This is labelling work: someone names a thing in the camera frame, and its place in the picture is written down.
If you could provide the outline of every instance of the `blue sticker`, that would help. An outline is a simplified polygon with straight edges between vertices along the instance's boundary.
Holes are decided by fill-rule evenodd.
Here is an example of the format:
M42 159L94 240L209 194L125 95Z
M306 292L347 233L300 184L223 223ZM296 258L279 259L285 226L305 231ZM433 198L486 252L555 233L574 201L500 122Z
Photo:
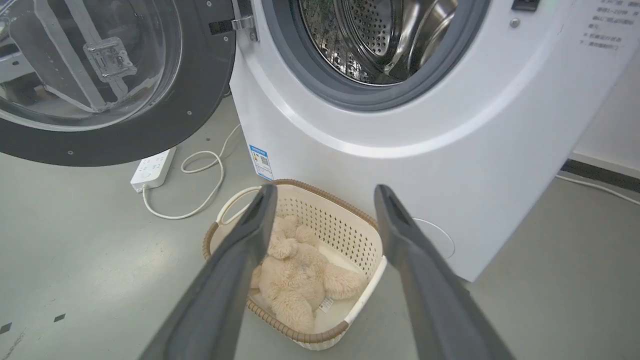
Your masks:
M249 145L251 149L251 158L253 161L253 167L255 168L256 174L262 176L263 178L273 181L273 173L271 172L271 163L269 162L269 156L267 152L253 145Z

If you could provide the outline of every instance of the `white plastic basket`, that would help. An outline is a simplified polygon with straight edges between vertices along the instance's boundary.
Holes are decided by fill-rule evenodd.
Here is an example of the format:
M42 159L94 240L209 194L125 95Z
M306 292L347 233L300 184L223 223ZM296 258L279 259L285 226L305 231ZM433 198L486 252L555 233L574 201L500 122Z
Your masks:
M357 299L336 300L327 312L316 311L314 334L294 331L278 321L269 312L257 290L253 290L247 297L247 307L300 346L309 350L325 350L340 341L369 300L385 270L387 259L382 253L378 225L369 215L313 186L295 180L276 180L273 184L278 187L276 214L281 217L296 215L301 224L311 227L322 241L319 250L329 261L362 272L367 279L367 287ZM245 189L223 206L216 222L205 235L202 246L205 259L210 258L246 209L245 207L225 221L223 218L231 205L258 189L259 187Z

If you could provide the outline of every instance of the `electrical outlet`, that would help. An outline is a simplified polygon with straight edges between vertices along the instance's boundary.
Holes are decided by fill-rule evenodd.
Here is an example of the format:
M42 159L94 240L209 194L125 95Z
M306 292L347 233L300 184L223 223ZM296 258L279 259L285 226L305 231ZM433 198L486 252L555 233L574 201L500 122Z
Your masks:
M171 160L175 154L175 147L157 155L142 159L136 172L131 178L131 186L136 192L142 192L143 186L148 189L157 188L164 184L166 173L169 171Z

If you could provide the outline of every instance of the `white power cord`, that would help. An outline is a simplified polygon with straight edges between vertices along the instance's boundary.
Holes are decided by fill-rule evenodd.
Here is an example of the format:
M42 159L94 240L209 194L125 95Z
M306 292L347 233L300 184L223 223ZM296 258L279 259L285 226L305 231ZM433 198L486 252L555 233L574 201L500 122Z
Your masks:
M619 198L621 198L621 199L623 199L623 200L629 201L629 202L631 202L631 203L633 203L633 204L640 205L640 201L638 201L638 200L634 200L634 199L631 199L631 198L630 198L630 197L628 197L628 196L624 196L624 195L622 195L621 193L619 193L619 192L615 192L615 191L611 190L610 188L604 187L604 186L602 186L602 185L598 185L598 184L594 184L594 183L588 183L588 182L586 182L586 181L576 180L576 179L572 179L572 178L570 178L570 177L565 177L565 176L562 176L562 175L556 175L556 177L557 177L558 179L562 179L562 180L568 181L568 182L570 182L570 183L579 184L579 185L584 185L584 186L588 186L588 187L590 187L590 188L594 188L594 189L602 190L603 192L610 193L610 194L611 194L611 195L613 195L613 196L617 196L617 197L619 197Z
M207 203L211 200L211 198L213 197L213 195L215 195L215 193L218 191L218 188L220 187L220 185L222 184L222 180L225 178L225 168L222 166L222 154L225 152L225 148L227 147L227 142L229 141L229 138L231 138L231 136L235 133L236 130L238 130L238 128L240 127L240 125L238 124L238 126L236 126L231 133L229 134L229 136L227 136L227 139L225 140L225 143L222 145L222 150L220 151L220 156L218 156L218 154L216 154L213 151L198 151L192 155L190 155L188 158L186 158L183 162L182 165L180 165L180 170L185 173L185 174L193 174L195 172L200 172L203 170L207 170L208 168L214 166L215 164L219 163L220 164L220 180L218 181L218 184L216 185L215 188L213 188L213 191L209 194L209 196L207 197L206 200L204 200L204 202L202 203L202 205L200 205L197 209L193 210L192 212L185 214L185 215L179 215L179 216L175 216L175 217L171 217L168 215L163 215L160 214L158 212L156 212L155 210L153 210L151 208L151 205L149 205L149 201L147 199L147 186L145 185L142 188L142 199L145 201L145 206L147 207L147 209L151 212L151 214L160 217L160 218L164 218L167 220L180 220L183 218L188 218L192 215L197 214L200 210L202 210ZM208 164L205 167L201 167L201 168L197 168L196 170L186 170L184 167L186 166L186 164L189 162L189 160L191 160L194 156L196 155L200 155L200 154L211 154L213 156L216 157L216 160L213 161L211 164Z

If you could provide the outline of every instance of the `brown basket rim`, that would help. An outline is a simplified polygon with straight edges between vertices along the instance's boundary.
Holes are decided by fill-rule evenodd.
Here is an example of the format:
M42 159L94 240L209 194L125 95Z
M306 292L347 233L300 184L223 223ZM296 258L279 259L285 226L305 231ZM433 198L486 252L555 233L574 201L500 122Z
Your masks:
M349 210L350 212L355 214L357 217L361 218L362 220L365 220L376 231L378 231L378 223L373 219L373 217L370 217L367 213L356 208L350 203L336 196L333 196L326 191L320 190L315 186L311 186L301 181L292 180L292 179L279 179L276 181L272 181L271 184L274 184L276 186L277 185L293 185L293 186L297 186L298 188L302 188L308 192L314 193L320 197L323 197ZM219 227L218 223L214 222L213 224L211 224L211 226L209 227L209 230L204 236L204 240L202 242L202 255L204 256L206 261L208 261L209 258L211 257L211 240L213 239L213 234L216 232L218 227ZM251 310L254 314L256 314L258 317L260 317L269 325L271 325L274 329L276 329L277 331L280 331L284 336L287 336L288 338L294 341L298 341L300 343L316 344L316 343L322 343L328 340L332 340L340 336L343 332L347 331L347 329L349 328L349 324L343 320L338 325L336 325L335 327L325 332L321 332L319 334L304 334L302 332L293 330L292 328L286 326L285 324L277 320L274 316L271 316L271 314L263 310L263 308L261 308L258 304L256 304L249 296L247 296L246 298L246 306L249 308L249 310Z

